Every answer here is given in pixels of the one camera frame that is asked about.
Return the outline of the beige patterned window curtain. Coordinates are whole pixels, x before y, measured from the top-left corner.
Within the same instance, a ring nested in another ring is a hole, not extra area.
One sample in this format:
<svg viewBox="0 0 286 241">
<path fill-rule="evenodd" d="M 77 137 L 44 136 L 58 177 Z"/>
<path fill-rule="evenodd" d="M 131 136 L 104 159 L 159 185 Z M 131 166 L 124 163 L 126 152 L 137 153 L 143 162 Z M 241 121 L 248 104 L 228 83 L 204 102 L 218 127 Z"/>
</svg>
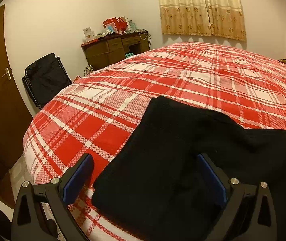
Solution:
<svg viewBox="0 0 286 241">
<path fill-rule="evenodd" d="M 163 34 L 247 40 L 240 0 L 159 0 L 159 7 Z"/>
</svg>

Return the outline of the red plaid bed cover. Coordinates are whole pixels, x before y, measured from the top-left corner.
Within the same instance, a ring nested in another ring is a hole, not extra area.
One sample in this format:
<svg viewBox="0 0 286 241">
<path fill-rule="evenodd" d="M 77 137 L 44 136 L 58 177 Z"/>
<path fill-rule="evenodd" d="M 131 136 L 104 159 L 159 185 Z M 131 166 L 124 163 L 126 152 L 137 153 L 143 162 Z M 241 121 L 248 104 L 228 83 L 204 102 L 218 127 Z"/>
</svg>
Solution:
<svg viewBox="0 0 286 241">
<path fill-rule="evenodd" d="M 98 163 L 98 175 L 159 95 L 227 114 L 246 128 L 286 129 L 285 64 L 223 45 L 176 43 L 95 71 L 58 92 L 23 139 L 33 180 L 61 176 L 84 152 Z"/>
</svg>

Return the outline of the red gift bag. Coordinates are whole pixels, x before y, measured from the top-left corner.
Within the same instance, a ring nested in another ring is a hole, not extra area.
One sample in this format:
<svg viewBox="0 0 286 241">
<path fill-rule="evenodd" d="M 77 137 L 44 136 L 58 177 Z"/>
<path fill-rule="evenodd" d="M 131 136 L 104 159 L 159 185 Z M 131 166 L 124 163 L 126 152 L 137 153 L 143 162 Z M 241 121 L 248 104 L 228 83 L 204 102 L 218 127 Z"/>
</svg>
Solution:
<svg viewBox="0 0 286 241">
<path fill-rule="evenodd" d="M 103 21 L 104 28 L 112 29 L 116 34 L 123 34 L 127 29 L 128 25 L 124 17 L 113 17 Z"/>
</svg>

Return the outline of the black folding chair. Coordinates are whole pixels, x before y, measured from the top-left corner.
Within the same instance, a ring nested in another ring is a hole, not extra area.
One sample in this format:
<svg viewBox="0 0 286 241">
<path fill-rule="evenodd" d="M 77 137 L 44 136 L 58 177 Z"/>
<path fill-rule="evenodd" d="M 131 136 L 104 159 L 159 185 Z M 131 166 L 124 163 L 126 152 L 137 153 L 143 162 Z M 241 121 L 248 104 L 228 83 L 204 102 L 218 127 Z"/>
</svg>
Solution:
<svg viewBox="0 0 286 241">
<path fill-rule="evenodd" d="M 60 58 L 54 53 L 27 66 L 22 82 L 38 109 L 42 109 L 57 93 L 72 84 Z"/>
</svg>

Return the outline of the dark wooden desk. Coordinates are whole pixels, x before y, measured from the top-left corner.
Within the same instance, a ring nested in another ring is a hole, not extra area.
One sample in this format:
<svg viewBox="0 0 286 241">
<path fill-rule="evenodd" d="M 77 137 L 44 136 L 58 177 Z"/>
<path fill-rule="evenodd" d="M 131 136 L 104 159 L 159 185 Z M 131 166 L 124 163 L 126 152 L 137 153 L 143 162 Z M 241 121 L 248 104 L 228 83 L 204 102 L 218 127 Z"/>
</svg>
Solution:
<svg viewBox="0 0 286 241">
<path fill-rule="evenodd" d="M 126 59 L 127 54 L 137 55 L 150 50 L 150 34 L 145 30 L 109 34 L 81 44 L 81 48 L 87 63 L 96 71 Z"/>
</svg>

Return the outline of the black pants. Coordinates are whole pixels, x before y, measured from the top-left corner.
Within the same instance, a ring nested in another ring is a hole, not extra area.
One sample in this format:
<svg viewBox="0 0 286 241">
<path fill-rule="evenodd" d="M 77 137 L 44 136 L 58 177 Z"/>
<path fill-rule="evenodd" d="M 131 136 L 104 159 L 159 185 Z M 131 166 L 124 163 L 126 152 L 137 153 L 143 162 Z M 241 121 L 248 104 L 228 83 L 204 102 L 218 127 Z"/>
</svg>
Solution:
<svg viewBox="0 0 286 241">
<path fill-rule="evenodd" d="M 266 182 L 286 240 L 286 130 L 243 128 L 227 115 L 152 98 L 120 153 L 95 180 L 101 214 L 146 240 L 206 240 L 217 214 L 197 156 L 229 178 Z"/>
</svg>

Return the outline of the white greeting card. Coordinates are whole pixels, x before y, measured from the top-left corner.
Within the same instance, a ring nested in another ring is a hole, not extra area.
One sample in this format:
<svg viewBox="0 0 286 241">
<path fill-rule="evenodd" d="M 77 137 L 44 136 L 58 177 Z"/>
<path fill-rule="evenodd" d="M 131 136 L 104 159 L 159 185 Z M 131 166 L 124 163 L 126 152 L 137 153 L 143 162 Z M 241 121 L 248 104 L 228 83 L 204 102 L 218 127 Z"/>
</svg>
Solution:
<svg viewBox="0 0 286 241">
<path fill-rule="evenodd" d="M 84 32 L 84 35 L 85 35 L 85 41 L 88 42 L 88 41 L 92 41 L 95 39 L 95 32 L 90 28 L 90 27 L 87 27 L 85 29 L 83 29 L 83 32 Z"/>
</svg>

